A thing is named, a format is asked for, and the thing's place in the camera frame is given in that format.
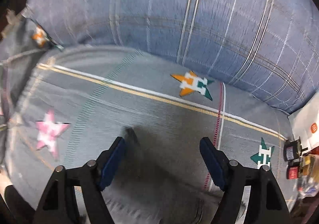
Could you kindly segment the white paper shopping bag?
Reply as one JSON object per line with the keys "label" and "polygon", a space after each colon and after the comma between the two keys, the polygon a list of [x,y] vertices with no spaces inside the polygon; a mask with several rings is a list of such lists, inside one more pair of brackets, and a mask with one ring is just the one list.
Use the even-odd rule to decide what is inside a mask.
{"label": "white paper shopping bag", "polygon": [[288,116],[288,119],[294,139],[301,141],[305,152],[318,147],[318,107],[307,105]]}

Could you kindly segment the blue plaid pillow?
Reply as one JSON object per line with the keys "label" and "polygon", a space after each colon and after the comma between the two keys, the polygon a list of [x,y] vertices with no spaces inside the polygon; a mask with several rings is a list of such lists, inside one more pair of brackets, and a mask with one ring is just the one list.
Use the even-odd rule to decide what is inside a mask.
{"label": "blue plaid pillow", "polygon": [[28,0],[63,46],[133,47],[292,113],[318,91],[312,0]]}

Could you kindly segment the clear plastic bag clutter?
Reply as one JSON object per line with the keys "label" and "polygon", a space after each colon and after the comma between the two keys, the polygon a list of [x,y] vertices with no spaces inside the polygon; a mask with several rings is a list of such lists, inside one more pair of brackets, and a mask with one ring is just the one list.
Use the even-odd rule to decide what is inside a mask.
{"label": "clear plastic bag clutter", "polygon": [[315,197],[318,194],[318,147],[299,158],[297,190],[299,197]]}

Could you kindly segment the grey denim pants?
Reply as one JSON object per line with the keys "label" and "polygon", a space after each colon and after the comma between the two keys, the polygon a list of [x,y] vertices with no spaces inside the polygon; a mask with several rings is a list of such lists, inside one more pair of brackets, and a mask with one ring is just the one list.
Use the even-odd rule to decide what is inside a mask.
{"label": "grey denim pants", "polygon": [[213,196],[173,190],[103,193],[114,223],[211,223],[220,201]]}

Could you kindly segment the black red small box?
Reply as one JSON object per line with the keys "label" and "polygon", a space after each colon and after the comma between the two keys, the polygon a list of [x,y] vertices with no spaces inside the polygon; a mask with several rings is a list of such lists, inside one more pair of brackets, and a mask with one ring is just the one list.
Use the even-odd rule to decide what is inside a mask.
{"label": "black red small box", "polygon": [[288,163],[287,171],[286,171],[286,178],[288,180],[298,179],[299,167],[300,167],[299,162]]}

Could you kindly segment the grey star patterned quilt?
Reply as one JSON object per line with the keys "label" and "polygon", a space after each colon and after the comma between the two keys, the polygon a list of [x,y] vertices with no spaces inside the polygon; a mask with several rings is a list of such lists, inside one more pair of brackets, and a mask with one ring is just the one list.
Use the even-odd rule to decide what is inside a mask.
{"label": "grey star patterned quilt", "polygon": [[104,192],[185,190],[222,197],[200,155],[208,137],[245,167],[270,166],[288,208],[288,117],[223,82],[141,50],[58,47],[27,18],[1,33],[1,170],[36,207],[58,165],[80,167],[117,137],[127,151]]}

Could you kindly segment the black blue small box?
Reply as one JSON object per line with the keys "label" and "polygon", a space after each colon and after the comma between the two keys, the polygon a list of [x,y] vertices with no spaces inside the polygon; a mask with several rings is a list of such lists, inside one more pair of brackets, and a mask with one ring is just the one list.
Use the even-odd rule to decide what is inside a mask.
{"label": "black blue small box", "polygon": [[299,159],[302,156],[302,153],[307,150],[307,146],[302,145],[300,138],[293,141],[286,140],[283,149],[284,161],[288,162]]}

